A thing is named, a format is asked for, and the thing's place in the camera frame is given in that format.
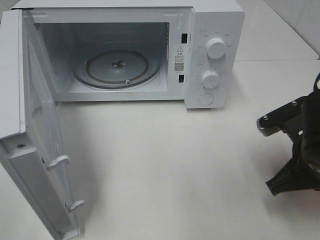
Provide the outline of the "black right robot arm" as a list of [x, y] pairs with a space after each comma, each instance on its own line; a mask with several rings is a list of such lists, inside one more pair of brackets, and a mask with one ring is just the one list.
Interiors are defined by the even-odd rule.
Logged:
[[276, 196], [283, 192], [320, 189], [320, 92], [299, 97], [256, 121], [265, 136], [279, 131], [292, 141], [292, 157], [266, 182]]

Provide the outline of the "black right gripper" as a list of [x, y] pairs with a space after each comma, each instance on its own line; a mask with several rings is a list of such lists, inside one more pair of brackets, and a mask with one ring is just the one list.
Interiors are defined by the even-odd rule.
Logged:
[[320, 174], [307, 165], [303, 153], [302, 120], [294, 117], [281, 124], [281, 130], [292, 141], [292, 157], [266, 185], [273, 196], [280, 193], [320, 190]]

